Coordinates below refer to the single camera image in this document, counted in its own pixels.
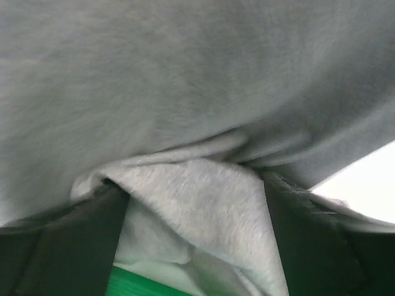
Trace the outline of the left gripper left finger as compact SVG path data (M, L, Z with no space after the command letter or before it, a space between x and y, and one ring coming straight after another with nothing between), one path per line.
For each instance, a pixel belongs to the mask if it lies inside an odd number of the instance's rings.
M105 295L130 196L114 183L1 227L1 295Z

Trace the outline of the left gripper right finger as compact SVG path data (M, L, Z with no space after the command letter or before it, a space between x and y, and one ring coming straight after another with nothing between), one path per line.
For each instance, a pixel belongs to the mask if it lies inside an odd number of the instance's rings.
M262 174L290 295L394 296L394 225Z

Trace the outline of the grey t shirt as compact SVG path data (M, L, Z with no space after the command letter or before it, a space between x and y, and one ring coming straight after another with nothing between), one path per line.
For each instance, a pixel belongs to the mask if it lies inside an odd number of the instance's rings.
M262 174L393 140L393 1L1 2L1 227L114 183L112 268L290 295Z

